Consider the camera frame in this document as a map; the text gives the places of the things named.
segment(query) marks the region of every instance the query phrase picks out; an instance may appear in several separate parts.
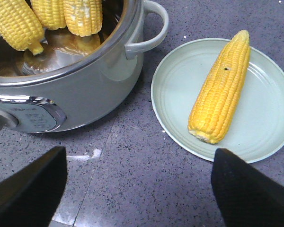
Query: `pot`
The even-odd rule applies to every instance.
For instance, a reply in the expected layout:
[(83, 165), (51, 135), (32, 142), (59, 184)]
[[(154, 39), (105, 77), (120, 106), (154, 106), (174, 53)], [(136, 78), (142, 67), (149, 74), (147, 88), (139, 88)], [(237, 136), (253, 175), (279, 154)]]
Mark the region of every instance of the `pot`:
[[(31, 61), (29, 53), (12, 50), (0, 37), (0, 130), (37, 133), (78, 128), (105, 116), (127, 97), (142, 70), (143, 52), (163, 41), (169, 18), (161, 5), (150, 0), (102, 3), (103, 28), (99, 37), (93, 37), (101, 44), (92, 52), (80, 49), (78, 54), (69, 47), (69, 34), (60, 29), (48, 37), (45, 33), (45, 55)], [(143, 41), (144, 18), (150, 12), (162, 18), (163, 28)], [(58, 41), (51, 42), (50, 37)]]

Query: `light green plate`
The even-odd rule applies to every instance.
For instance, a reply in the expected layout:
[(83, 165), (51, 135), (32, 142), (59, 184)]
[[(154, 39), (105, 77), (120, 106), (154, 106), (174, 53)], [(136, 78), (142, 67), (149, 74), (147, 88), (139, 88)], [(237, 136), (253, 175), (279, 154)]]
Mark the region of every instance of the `light green plate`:
[(217, 148), (227, 148), (253, 163), (284, 145), (284, 72), (260, 51), (252, 48), (245, 85), (225, 138), (218, 144), (207, 144), (187, 129), (202, 84), (228, 41), (200, 39), (170, 52), (155, 71), (152, 105), (166, 133), (187, 151), (213, 161)]

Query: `cooked corn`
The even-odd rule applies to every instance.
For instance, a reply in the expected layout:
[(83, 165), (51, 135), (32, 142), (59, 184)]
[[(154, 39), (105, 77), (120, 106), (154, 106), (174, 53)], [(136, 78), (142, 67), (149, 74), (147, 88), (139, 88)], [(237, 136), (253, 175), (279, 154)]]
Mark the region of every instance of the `cooked corn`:
[(239, 31), (225, 45), (212, 66), (188, 119), (197, 138), (217, 143), (226, 135), (249, 65), (249, 33)]
[(101, 0), (63, 0), (66, 25), (79, 36), (96, 34), (102, 27)]
[(31, 0), (31, 4), (43, 27), (49, 30), (66, 27), (63, 0)]
[(25, 0), (0, 0), (0, 35), (17, 51), (43, 51), (44, 30)]

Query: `gray speckled countertop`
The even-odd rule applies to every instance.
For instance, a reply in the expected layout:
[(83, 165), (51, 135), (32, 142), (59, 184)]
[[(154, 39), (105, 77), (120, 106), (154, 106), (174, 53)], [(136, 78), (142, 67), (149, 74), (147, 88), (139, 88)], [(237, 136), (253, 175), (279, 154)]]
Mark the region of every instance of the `gray speckled countertop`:
[[(52, 226), (223, 227), (211, 185), (212, 163), (192, 155), (162, 131), (152, 105), (154, 71), (171, 50), (200, 38), (250, 32), (251, 46), (284, 71), (284, 0), (155, 0), (169, 14), (169, 33), (145, 53), (140, 78), (113, 112), (59, 133), (0, 131), (0, 181), (53, 146), (65, 146), (69, 176)], [(150, 14), (144, 38), (160, 31)], [(284, 185), (284, 146), (253, 163)]]

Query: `cooker handle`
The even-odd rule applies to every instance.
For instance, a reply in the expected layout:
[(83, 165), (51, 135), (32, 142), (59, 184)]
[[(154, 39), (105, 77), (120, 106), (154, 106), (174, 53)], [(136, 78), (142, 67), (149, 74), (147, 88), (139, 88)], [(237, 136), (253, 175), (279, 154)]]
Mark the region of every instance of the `cooker handle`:
[[(132, 36), (129, 38), (128, 42), (125, 44), (125, 54), (128, 60), (133, 59), (139, 53), (155, 48), (164, 40), (167, 34), (167, 28), (169, 25), (169, 16), (167, 14), (167, 11), (160, 4), (150, 0), (143, 0), (142, 6), (144, 6), (144, 9), (141, 10), (137, 27), (134, 30)], [(134, 43), (134, 41), (137, 40), (142, 34), (144, 18), (149, 13), (156, 13), (162, 18), (163, 28), (160, 33), (154, 38), (144, 42)]]

